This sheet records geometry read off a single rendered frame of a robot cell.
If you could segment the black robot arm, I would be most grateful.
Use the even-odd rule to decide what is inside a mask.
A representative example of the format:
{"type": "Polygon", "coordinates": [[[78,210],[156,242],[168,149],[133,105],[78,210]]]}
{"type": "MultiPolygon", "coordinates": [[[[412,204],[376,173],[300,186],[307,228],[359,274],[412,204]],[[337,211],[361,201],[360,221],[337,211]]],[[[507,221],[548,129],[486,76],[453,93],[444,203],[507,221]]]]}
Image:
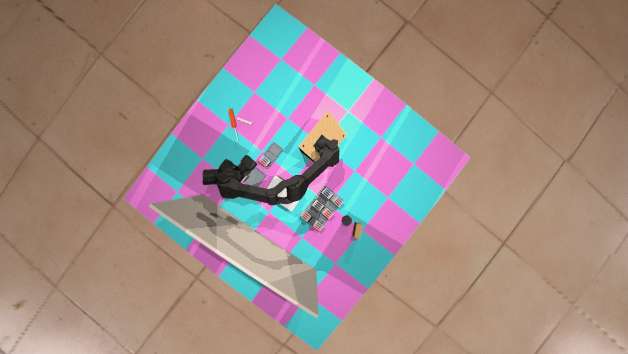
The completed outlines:
{"type": "Polygon", "coordinates": [[[320,158],[301,175],[294,175],[283,180],[275,187],[266,189],[242,184],[241,171],[232,161],[225,159],[218,169],[203,171],[203,185],[217,184],[222,198],[235,199],[237,197],[267,203],[271,206],[277,204],[290,204],[299,201],[305,195],[308,186],[328,167],[339,163],[338,140],[329,140],[321,135],[313,145],[320,153],[320,158]],[[234,167],[235,169],[231,169],[234,167]],[[286,188],[287,196],[278,197],[286,188]]]}

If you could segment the orange-handled screwdriver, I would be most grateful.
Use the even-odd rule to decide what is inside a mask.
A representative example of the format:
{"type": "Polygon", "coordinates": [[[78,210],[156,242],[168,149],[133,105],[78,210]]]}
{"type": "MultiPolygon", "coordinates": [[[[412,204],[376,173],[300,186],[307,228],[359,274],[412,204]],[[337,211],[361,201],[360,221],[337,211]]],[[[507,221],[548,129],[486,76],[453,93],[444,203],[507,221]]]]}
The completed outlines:
{"type": "Polygon", "coordinates": [[[236,129],[235,129],[235,128],[236,128],[236,122],[235,122],[235,118],[234,118],[233,110],[230,108],[230,109],[228,109],[228,112],[229,112],[229,116],[230,116],[230,120],[231,120],[231,125],[232,125],[232,127],[234,128],[234,130],[235,130],[236,137],[237,137],[237,141],[238,141],[238,143],[239,143],[238,136],[237,136],[237,132],[236,132],[236,129]]]}

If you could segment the beige flat panel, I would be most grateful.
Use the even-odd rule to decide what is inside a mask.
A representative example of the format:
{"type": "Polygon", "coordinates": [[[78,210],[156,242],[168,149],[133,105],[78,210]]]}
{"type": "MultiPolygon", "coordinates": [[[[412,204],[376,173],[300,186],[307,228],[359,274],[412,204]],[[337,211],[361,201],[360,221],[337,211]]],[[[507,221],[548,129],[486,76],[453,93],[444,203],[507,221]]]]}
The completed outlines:
{"type": "Polygon", "coordinates": [[[268,288],[316,318],[317,270],[204,195],[148,207],[268,288]]]}

